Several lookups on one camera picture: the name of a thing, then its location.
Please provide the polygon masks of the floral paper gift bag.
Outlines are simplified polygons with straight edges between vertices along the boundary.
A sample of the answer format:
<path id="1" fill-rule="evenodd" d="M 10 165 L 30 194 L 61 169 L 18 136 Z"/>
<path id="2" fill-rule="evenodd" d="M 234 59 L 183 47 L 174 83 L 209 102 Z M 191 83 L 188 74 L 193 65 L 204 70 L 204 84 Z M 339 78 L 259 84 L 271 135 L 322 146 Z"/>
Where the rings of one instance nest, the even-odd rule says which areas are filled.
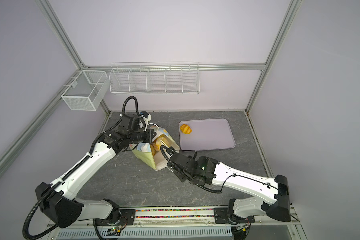
<path id="1" fill-rule="evenodd" d="M 156 124 L 149 124 L 149 129 L 153 129 L 157 134 L 151 144 L 130 144 L 129 147 L 139 160 L 155 171 L 159 171 L 166 168 L 168 163 L 160 151 L 160 146 L 172 147 L 177 151 L 180 150 L 180 147 L 166 129 L 160 128 Z"/>

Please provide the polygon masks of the yellow fake bread roll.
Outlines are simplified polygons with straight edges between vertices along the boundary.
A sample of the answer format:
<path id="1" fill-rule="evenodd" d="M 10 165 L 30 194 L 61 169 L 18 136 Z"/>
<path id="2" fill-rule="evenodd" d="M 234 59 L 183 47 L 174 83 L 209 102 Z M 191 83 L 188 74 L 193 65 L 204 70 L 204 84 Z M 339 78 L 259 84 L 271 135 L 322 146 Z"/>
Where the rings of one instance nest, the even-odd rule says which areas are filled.
<path id="1" fill-rule="evenodd" d="M 187 124 L 183 124 L 180 126 L 180 131 L 183 133 L 183 134 L 190 134 L 192 132 L 192 129 L 189 125 Z"/>

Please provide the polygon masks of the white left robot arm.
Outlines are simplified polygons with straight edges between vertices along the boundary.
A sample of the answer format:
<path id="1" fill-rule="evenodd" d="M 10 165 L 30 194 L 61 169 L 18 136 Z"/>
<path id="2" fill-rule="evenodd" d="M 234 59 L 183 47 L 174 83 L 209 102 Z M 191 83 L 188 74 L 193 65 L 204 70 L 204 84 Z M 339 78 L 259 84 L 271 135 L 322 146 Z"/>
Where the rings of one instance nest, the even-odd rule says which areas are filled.
<path id="1" fill-rule="evenodd" d="M 78 192 L 84 184 L 109 160 L 120 152 L 126 152 L 130 145 L 150 144 L 156 132 L 148 128 L 151 115 L 141 112 L 128 116 L 122 114 L 118 122 L 102 132 L 93 141 L 88 153 L 72 168 L 50 184 L 41 183 L 36 188 L 38 201 L 27 215 L 22 234 L 26 240 L 37 240 L 56 228 L 66 228 L 76 221 L 92 219 L 104 221 L 107 225 L 116 225 L 121 221 L 122 213 L 115 202 L 81 200 Z M 40 209 L 54 225 L 44 232 L 31 235 L 31 220 Z"/>

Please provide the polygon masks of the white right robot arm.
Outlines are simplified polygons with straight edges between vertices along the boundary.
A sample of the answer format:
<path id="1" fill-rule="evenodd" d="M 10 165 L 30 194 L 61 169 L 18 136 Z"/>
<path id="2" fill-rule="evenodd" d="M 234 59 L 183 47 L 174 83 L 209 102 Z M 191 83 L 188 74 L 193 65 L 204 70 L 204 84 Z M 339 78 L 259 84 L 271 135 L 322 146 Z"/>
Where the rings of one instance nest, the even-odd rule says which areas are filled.
<path id="1" fill-rule="evenodd" d="M 173 151 L 164 156 L 167 166 L 181 182 L 187 181 L 214 194 L 221 194 L 224 188 L 230 188 L 250 195 L 246 199 L 230 200 L 229 221 L 236 223 L 239 219 L 263 214 L 280 222 L 288 223 L 292 220 L 287 177 L 256 176 L 204 156 L 195 160 Z"/>

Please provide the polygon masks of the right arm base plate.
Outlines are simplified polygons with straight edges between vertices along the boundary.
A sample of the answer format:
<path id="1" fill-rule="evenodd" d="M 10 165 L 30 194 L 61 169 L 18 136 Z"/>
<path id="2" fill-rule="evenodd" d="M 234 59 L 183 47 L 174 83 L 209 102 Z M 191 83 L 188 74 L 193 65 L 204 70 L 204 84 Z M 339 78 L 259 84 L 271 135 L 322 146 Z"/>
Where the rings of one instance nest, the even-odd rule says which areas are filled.
<path id="1" fill-rule="evenodd" d="M 253 216 L 247 218 L 238 217 L 229 212 L 228 207 L 213 208 L 213 211 L 216 224 L 238 225 L 255 223 L 255 218 Z"/>

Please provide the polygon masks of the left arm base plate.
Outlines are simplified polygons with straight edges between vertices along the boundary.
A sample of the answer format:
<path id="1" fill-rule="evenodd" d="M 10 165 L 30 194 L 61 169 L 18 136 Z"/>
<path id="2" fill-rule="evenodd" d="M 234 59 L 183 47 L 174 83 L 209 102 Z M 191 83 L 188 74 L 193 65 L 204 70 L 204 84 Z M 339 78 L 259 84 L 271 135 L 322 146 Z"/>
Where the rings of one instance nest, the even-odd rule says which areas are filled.
<path id="1" fill-rule="evenodd" d="M 97 226 L 132 226 L 135 221 L 135 209 L 120 209 L 106 219 L 95 219 Z"/>

